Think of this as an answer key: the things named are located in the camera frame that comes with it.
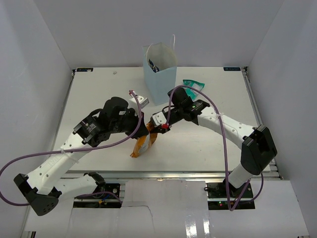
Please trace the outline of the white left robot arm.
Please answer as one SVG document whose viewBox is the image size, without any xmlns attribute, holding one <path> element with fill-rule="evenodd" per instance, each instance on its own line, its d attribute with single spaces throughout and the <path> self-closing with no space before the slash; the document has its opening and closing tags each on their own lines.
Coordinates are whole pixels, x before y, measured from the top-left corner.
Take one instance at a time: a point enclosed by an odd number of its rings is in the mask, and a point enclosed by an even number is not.
<svg viewBox="0 0 317 238">
<path fill-rule="evenodd" d="M 64 174 L 81 158 L 112 134 L 124 133 L 128 138 L 148 135 L 142 108 L 148 98 L 134 96 L 128 101 L 112 97 L 101 109 L 82 119 L 57 153 L 28 174 L 18 174 L 14 182 L 38 216 L 51 212 L 61 200 L 75 197 L 99 198 L 106 192 L 106 182 L 96 172 L 80 178 L 63 179 Z"/>
</svg>

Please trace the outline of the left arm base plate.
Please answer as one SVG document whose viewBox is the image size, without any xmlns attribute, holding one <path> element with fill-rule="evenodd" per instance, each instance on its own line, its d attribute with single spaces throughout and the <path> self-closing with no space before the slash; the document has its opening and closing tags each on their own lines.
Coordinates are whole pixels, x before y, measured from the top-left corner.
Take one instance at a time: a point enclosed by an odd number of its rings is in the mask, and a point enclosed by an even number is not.
<svg viewBox="0 0 317 238">
<path fill-rule="evenodd" d="M 107 183 L 101 191 L 107 193 L 75 199 L 73 208 L 118 209 L 121 208 L 125 186 L 119 183 Z"/>
</svg>

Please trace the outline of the orange Kettle chips bag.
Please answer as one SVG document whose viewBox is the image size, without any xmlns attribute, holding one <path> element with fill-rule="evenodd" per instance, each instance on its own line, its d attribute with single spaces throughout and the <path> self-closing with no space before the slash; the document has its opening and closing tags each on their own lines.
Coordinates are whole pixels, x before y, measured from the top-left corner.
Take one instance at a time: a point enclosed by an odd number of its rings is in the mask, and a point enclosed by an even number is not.
<svg viewBox="0 0 317 238">
<path fill-rule="evenodd" d="M 141 123 L 137 132 L 132 136 L 132 138 L 137 139 L 137 141 L 130 157 L 139 157 L 154 144 L 158 136 L 157 133 L 150 133 L 154 128 L 154 124 L 151 121 L 147 124 Z"/>
</svg>

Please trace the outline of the blue Kettle chips bag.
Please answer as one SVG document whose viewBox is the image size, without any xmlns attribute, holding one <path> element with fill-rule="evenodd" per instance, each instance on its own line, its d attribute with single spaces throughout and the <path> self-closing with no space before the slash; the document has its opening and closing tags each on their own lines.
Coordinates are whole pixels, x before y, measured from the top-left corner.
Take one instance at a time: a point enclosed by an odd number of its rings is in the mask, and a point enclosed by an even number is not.
<svg viewBox="0 0 317 238">
<path fill-rule="evenodd" d="M 151 61 L 151 59 L 148 60 L 148 64 L 154 73 L 160 71 L 160 69 Z"/>
</svg>

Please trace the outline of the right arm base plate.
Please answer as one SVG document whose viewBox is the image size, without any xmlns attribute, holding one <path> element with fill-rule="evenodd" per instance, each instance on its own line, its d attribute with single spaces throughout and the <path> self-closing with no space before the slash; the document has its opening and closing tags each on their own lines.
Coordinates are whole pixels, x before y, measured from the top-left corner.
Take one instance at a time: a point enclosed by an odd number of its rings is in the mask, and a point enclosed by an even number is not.
<svg viewBox="0 0 317 238">
<path fill-rule="evenodd" d="M 238 200 L 240 193 L 243 190 L 243 186 L 239 189 L 234 187 L 230 188 L 230 206 L 233 207 Z M 224 182 L 210 182 L 204 187 L 204 191 L 208 197 L 208 208 L 209 210 L 228 210 L 226 187 Z M 243 193 L 236 210 L 254 210 L 255 203 L 250 200 L 254 197 L 251 185 L 248 184 L 245 192 Z"/>
</svg>

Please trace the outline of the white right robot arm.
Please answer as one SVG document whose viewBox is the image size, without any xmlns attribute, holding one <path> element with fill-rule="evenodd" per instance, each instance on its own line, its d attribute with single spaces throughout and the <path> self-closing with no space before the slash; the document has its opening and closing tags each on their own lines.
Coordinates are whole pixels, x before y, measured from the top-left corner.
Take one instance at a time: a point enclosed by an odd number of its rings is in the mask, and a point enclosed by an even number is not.
<svg viewBox="0 0 317 238">
<path fill-rule="evenodd" d="M 241 193 L 245 183 L 260 175 L 277 155 L 277 148 L 268 127 L 257 127 L 221 115 L 210 99 L 193 101 L 183 87 L 168 93 L 168 111 L 161 110 L 151 116 L 151 133 L 166 133 L 181 120 L 192 122 L 220 134 L 241 150 L 240 163 L 224 179 L 224 193 L 231 198 Z"/>
</svg>

